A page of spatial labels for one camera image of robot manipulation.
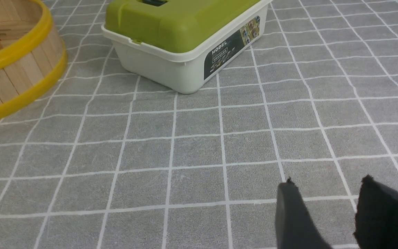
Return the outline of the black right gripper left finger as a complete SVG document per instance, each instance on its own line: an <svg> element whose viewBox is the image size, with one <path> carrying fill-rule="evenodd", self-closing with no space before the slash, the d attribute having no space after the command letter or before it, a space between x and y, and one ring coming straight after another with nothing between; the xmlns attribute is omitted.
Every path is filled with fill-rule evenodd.
<svg viewBox="0 0 398 249"><path fill-rule="evenodd" d="M299 188L289 177L277 188L275 236L278 249L331 249L316 228Z"/></svg>

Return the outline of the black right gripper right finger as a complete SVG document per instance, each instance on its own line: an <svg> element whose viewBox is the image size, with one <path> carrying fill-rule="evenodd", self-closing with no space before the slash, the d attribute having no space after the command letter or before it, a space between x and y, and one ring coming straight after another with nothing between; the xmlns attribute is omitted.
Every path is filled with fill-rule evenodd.
<svg viewBox="0 0 398 249"><path fill-rule="evenodd" d="M354 237L361 249L398 249L398 191L365 176L355 228Z"/></svg>

